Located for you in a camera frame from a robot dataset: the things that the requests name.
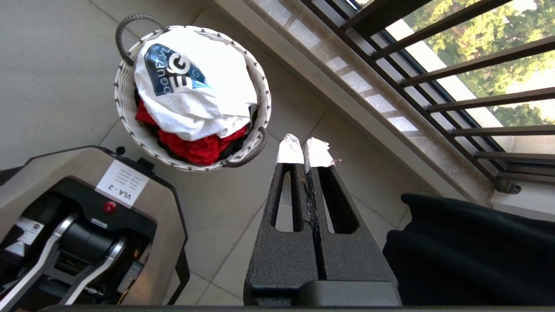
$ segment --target black cloth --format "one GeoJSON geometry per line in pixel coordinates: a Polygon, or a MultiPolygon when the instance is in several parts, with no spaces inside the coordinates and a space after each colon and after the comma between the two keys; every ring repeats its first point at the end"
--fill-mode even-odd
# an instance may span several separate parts
{"type": "Polygon", "coordinates": [[[555,305],[555,223],[403,194],[412,221],[384,256],[404,305],[555,305]]]}

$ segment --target tree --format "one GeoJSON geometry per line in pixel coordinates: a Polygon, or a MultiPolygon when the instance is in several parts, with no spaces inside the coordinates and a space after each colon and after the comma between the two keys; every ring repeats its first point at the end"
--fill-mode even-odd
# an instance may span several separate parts
{"type": "Polygon", "coordinates": [[[505,127],[555,124],[555,122],[549,118],[542,119],[539,107],[532,108],[528,103],[515,107],[497,106],[490,110],[505,127]]]}
{"type": "MultiPolygon", "coordinates": [[[[477,0],[434,0],[403,20],[414,31],[443,19],[477,0]]],[[[465,23],[432,36],[425,42],[448,66],[499,52],[555,34],[553,0],[534,0],[536,9],[518,11],[507,3],[465,23]]],[[[555,51],[518,59],[458,75],[477,96],[505,94],[509,85],[523,82],[546,69],[555,51]]]]}

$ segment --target printed logo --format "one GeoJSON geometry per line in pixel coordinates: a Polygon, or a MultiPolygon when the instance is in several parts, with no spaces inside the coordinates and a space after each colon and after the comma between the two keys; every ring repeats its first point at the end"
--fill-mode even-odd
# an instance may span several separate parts
{"type": "Polygon", "coordinates": [[[210,88],[206,77],[189,58],[162,44],[148,48],[144,62],[156,95],[178,93],[186,88],[210,88]]]}

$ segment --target machine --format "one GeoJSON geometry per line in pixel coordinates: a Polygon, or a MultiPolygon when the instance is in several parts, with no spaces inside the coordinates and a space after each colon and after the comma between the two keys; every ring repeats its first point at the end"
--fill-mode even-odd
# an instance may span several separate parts
{"type": "Polygon", "coordinates": [[[99,147],[0,172],[0,311],[160,305],[174,270],[189,280],[173,187],[144,159],[99,147]]]}

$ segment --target white label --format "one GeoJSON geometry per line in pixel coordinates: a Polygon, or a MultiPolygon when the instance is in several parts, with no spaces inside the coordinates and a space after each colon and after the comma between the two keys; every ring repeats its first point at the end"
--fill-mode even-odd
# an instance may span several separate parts
{"type": "Polygon", "coordinates": [[[106,223],[104,223],[104,222],[102,222],[102,221],[100,221],[100,220],[98,220],[98,219],[92,218],[92,219],[90,220],[90,222],[91,222],[92,224],[98,225],[99,227],[101,227],[101,228],[103,228],[103,229],[105,229],[105,228],[108,227],[108,225],[107,225],[106,223]]]}
{"type": "Polygon", "coordinates": [[[95,190],[118,203],[131,208],[143,191],[149,178],[117,160],[110,165],[95,190]]]}
{"type": "Polygon", "coordinates": [[[23,235],[17,239],[17,242],[7,246],[6,250],[19,256],[25,256],[25,245],[33,244],[44,225],[25,217],[20,217],[16,225],[23,230],[23,235]]]}

